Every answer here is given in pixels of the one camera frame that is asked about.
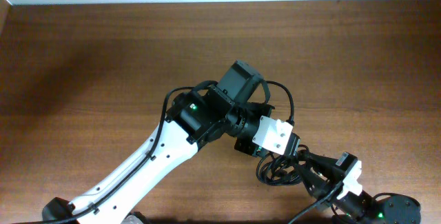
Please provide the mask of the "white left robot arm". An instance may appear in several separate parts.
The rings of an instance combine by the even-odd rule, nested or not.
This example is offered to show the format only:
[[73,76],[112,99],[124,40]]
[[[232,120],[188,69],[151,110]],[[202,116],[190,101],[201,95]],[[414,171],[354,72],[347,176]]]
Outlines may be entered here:
[[[266,101],[249,101],[262,87]],[[271,107],[268,82],[244,61],[220,81],[203,81],[166,94],[158,126],[110,175],[71,201],[52,199],[44,223],[127,223],[132,209],[172,170],[207,143],[228,134],[251,141],[263,111]]]

